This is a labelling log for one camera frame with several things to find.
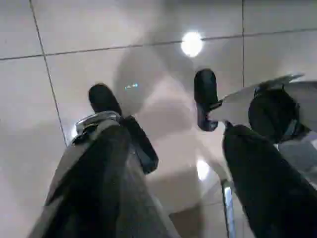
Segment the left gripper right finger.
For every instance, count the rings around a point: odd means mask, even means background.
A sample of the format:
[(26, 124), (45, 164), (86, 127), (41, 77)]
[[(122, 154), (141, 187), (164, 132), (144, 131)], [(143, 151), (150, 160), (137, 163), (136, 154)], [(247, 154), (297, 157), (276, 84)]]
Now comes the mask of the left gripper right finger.
[(317, 191), (273, 143), (234, 125), (226, 128), (222, 148), (255, 237), (317, 236)]

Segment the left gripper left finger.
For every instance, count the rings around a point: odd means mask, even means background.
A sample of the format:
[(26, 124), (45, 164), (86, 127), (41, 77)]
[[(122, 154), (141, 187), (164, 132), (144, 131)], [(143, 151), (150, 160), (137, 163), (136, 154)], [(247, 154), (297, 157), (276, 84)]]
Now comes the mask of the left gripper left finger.
[(88, 125), (66, 148), (34, 238), (171, 238), (146, 185), (159, 159), (135, 120)]

